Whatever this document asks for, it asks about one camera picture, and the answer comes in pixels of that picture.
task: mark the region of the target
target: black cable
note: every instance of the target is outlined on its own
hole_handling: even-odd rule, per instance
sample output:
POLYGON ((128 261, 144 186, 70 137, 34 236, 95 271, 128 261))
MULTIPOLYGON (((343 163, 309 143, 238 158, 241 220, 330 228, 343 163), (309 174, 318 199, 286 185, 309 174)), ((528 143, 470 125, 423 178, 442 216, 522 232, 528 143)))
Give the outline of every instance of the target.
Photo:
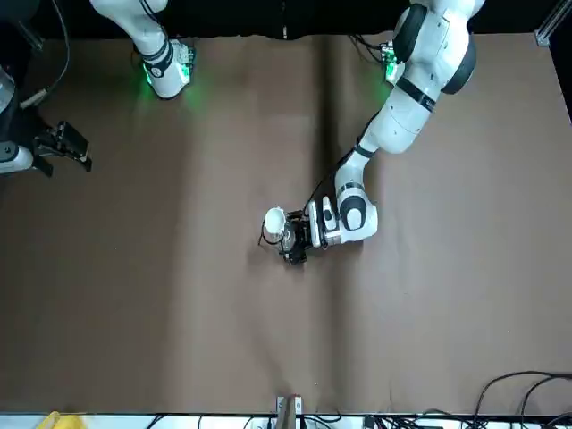
POLYGON ((341 415, 340 411, 338 411, 338 415, 331 420, 329 418, 323 418, 321 416, 315 416, 315 418, 317 418, 318 420, 320 420, 323 423, 329 424, 329 423, 339 422, 342 418, 342 415, 341 415))
POLYGON ((161 419, 165 418, 165 414, 157 414, 155 416, 155 418, 153 418, 153 420, 151 420, 151 423, 149 423, 146 427, 146 429, 151 429, 153 426, 155 426, 157 424, 157 422, 159 422, 161 419))
POLYGON ((302 427, 305 426, 304 421, 309 420, 310 422, 319 423, 320 425, 324 426, 325 429, 332 429, 330 427, 330 425, 328 425, 327 423, 323 422, 322 420, 320 420, 318 418, 309 417, 309 416, 300 416, 300 418, 301 418, 301 422, 302 422, 302 425, 300 425, 300 426, 302 426, 302 427))
POLYGON ((359 43, 361 43, 363 46, 368 47, 370 49, 373 49, 374 51, 381 51, 382 47, 379 45, 373 45, 369 42, 367 42, 363 36, 359 35, 359 34, 353 34, 352 35, 353 38, 355 38, 359 43))
POLYGON ((539 388, 540 386, 542 386, 543 384, 554 380, 554 378, 552 377, 547 377, 542 379, 540 382, 535 383, 526 393, 525 397, 522 399, 522 404, 520 406, 520 427, 523 428, 525 427, 525 410, 526 410, 526 403, 528 402, 528 398, 530 398, 530 395, 533 394, 533 391, 535 391, 537 388, 539 388))
POLYGON ((260 246, 260 241, 264 240, 266 244, 270 245, 270 246, 276 246, 277 244, 282 244, 282 242, 284 241, 284 237, 281 237, 279 240, 277 241, 270 241, 266 236, 265 236, 265 221, 263 219, 262 221, 262 226, 260 227, 260 237, 258 237, 258 246, 260 246))
POLYGON ((244 427, 242 429, 247 429, 248 424, 252 421, 252 419, 254 418, 254 416, 251 416, 248 420, 247 423, 244 424, 244 427))
POLYGON ((554 417, 550 422, 548 422, 547 426, 554 426, 560 420, 563 420, 567 417, 572 417, 572 411, 568 411, 567 413, 560 414, 559 416, 554 417))
POLYGON ((558 377, 558 378, 565 379, 565 380, 572 380, 572 374, 564 374, 564 373, 563 374, 556 374, 556 373, 548 373, 546 371, 518 371, 515 373, 508 373, 505 375, 501 375, 500 377, 494 378, 494 379, 490 380, 483 387, 483 390, 481 391, 481 395, 479 396, 479 399, 476 402, 475 412, 473 414, 473 425, 476 425, 476 423, 477 423, 477 419, 479 417, 479 411, 481 410, 481 405, 483 404, 484 394, 489 390, 489 388, 497 382, 500 382, 502 380, 506 380, 507 378, 517 377, 520 375, 544 375, 545 377, 548 377, 548 378, 558 377))
POLYGON ((455 420, 458 421, 462 424, 467 425, 467 428, 472 428, 472 429, 485 429, 486 428, 486 422, 479 422, 474 424, 470 418, 466 418, 466 417, 462 417, 462 416, 457 416, 455 414, 449 413, 447 411, 443 411, 442 409, 438 409, 438 408, 429 408, 426 411, 424 411, 423 413, 421 413, 420 415, 418 415, 414 422, 416 422, 417 420, 421 419, 421 418, 426 418, 429 415, 434 415, 434 414, 438 414, 438 415, 442 415, 442 416, 446 416, 451 420, 455 420))
POLYGON ((380 63, 381 60, 379 58, 377 58, 369 49, 366 48, 369 55, 373 57, 373 59, 374 59, 373 61, 368 59, 364 55, 364 53, 359 48, 359 44, 358 44, 358 41, 356 39, 354 39, 352 36, 348 36, 348 38, 349 38, 349 41, 351 42, 351 44, 356 48, 357 54, 359 55, 359 57, 361 58, 362 61, 365 61, 366 63, 369 63, 369 64, 373 64, 375 66, 381 64, 380 63))
POLYGON ((325 174, 325 176, 318 182, 318 184, 316 185, 316 187, 314 188, 314 190, 310 194, 310 198, 307 199, 307 202, 304 205, 304 208, 302 209, 303 215, 306 214, 306 209, 307 209, 308 204, 310 204, 310 201, 312 201, 312 198, 314 198, 314 195, 322 187, 322 185, 324 184, 326 179, 328 179, 330 176, 332 176, 332 174, 334 174, 343 165, 343 163, 346 162, 346 160, 349 158, 349 156, 351 155, 351 153, 353 151, 354 151, 354 147, 352 147, 342 158, 340 158, 338 160, 338 162, 332 168, 330 168, 330 170, 325 174))

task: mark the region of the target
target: robot end effector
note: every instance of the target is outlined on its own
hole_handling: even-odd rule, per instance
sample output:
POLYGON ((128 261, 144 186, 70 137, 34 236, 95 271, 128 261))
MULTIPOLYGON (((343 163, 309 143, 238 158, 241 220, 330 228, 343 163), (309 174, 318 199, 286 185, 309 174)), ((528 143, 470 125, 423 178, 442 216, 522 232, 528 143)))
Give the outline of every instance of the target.
MULTIPOLYGON (((377 232, 377 209, 365 191, 364 168, 379 148, 391 154, 407 150, 425 126, 439 95, 456 94, 468 82, 476 55, 467 22, 483 3, 484 0, 416 0, 401 15, 393 49, 397 60, 405 63, 405 71, 382 110, 336 165, 337 214, 328 197, 323 197, 321 204, 311 199, 307 214, 304 210, 296 220, 298 225, 306 225, 305 230, 310 233, 296 236, 297 240, 306 241, 293 241, 289 247, 304 251, 326 248, 363 240, 377 232)), ((283 246, 290 215, 286 214, 284 229, 274 237, 281 237, 276 242, 282 247, 285 260, 305 262, 305 258, 291 258, 283 246)))

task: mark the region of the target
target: brown paper backdrop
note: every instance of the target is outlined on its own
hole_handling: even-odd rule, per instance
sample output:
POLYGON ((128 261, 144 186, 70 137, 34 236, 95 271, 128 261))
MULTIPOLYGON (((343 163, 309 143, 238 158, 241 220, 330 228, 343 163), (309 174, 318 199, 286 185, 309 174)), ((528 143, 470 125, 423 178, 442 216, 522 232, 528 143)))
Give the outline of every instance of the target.
POLYGON ((572 370, 572 131, 550 53, 477 45, 416 144, 368 166, 378 233, 297 270, 256 247, 261 218, 302 207, 383 102, 380 72, 346 38, 219 38, 160 101, 128 41, 74 42, 42 110, 90 140, 94 171, 0 180, 0 408, 266 412, 296 392, 307 412, 465 412, 495 375, 572 370))

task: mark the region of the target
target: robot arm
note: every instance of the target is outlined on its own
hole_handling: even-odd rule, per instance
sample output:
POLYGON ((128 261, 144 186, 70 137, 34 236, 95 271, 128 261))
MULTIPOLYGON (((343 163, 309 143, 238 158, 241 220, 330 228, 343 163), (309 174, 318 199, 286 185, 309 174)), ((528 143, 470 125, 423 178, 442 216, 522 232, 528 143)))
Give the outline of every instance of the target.
MULTIPOLYGON (((298 234, 302 240, 292 244, 293 250, 299 253, 302 248, 326 248, 376 233, 377 209, 366 194, 364 168, 380 148, 391 154, 407 150, 425 126, 439 95, 455 94, 468 82, 475 68, 475 45, 467 22, 483 3, 484 0, 414 0, 401 15, 393 48, 398 61, 405 63, 405 71, 335 174, 338 213, 332 210, 328 197, 323 197, 321 205, 311 200, 307 215, 309 234, 298 234)), ((294 218, 298 225, 305 215, 294 218)), ((280 231, 272 234, 275 238, 282 236, 280 231)), ((281 253, 293 262, 289 248, 283 248, 281 253)))
POLYGON ((137 47, 148 81, 161 98, 173 98, 190 82, 195 51, 170 40, 156 20, 169 0, 90 0, 102 16, 121 27, 137 47))

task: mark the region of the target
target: green led light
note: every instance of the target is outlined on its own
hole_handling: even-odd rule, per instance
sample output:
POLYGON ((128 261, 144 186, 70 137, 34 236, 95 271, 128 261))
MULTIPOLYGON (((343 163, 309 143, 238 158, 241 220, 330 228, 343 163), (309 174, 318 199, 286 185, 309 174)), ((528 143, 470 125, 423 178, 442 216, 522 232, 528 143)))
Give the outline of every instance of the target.
POLYGON ((145 71, 145 75, 147 76, 147 83, 150 86, 153 86, 153 83, 151 82, 151 76, 149 76, 149 72, 147 71, 147 67, 145 67, 145 64, 143 64, 143 70, 145 71))
POLYGON ((396 74, 397 74, 396 64, 395 63, 387 64, 387 67, 385 68, 385 79, 393 80, 396 74))

